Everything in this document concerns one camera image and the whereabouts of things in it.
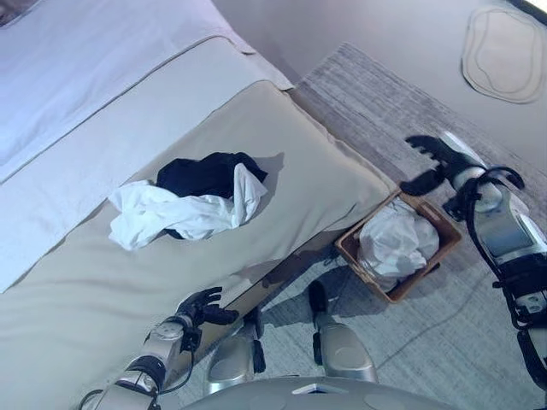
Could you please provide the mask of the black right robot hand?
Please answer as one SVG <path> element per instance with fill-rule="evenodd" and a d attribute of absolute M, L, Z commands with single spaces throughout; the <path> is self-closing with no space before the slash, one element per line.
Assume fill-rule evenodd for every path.
<path fill-rule="evenodd" d="M 467 163 L 464 155 L 453 150 L 440 138 L 415 135 L 405 138 L 405 142 L 438 163 L 434 169 L 425 171 L 410 181 L 401 182 L 399 186 L 405 194 L 424 196 L 436 190 L 446 179 L 452 182 L 465 169 Z"/>

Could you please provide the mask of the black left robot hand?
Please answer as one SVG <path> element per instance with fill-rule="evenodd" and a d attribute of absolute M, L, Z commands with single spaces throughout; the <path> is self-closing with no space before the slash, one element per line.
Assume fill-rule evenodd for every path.
<path fill-rule="evenodd" d="M 175 315 L 189 318 L 195 327 L 204 323 L 230 325 L 236 321 L 239 313 L 220 306 L 221 292 L 221 286 L 196 292 L 179 304 Z"/>

